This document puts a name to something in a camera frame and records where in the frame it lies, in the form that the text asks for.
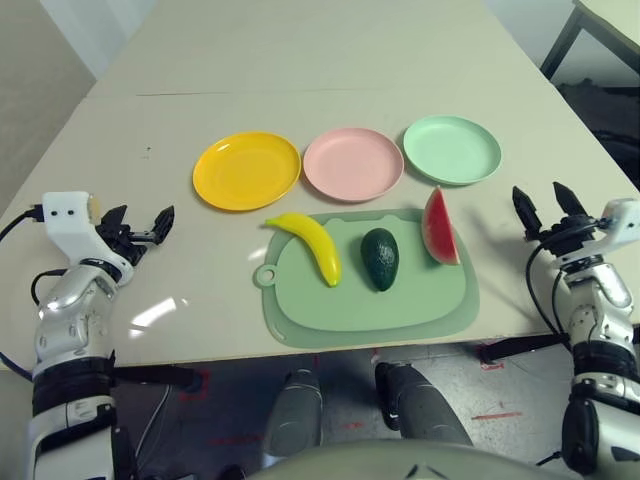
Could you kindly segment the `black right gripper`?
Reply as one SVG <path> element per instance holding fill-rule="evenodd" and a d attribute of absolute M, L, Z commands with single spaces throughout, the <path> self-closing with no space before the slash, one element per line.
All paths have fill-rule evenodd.
<path fill-rule="evenodd" d="M 561 259 L 581 249 L 587 241 L 593 240 L 594 233 L 602 222 L 589 216 L 569 187 L 554 181 L 553 189 L 564 217 L 541 232 L 541 222 L 533 202 L 517 186 L 512 188 L 512 202 L 524 226 L 526 240 L 539 240 L 544 250 L 549 251 L 556 259 Z"/>

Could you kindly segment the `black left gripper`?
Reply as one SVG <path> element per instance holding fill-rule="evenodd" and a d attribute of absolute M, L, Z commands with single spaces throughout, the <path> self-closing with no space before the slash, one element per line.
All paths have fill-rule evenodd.
<path fill-rule="evenodd" d="M 129 225 L 123 224 L 126 210 L 126 205 L 108 210 L 96 231 L 111 251 L 137 266 L 147 252 L 147 244 L 160 245 L 164 242 L 173 227 L 175 210 L 174 206 L 163 209 L 154 220 L 153 227 L 143 232 L 133 232 Z"/>

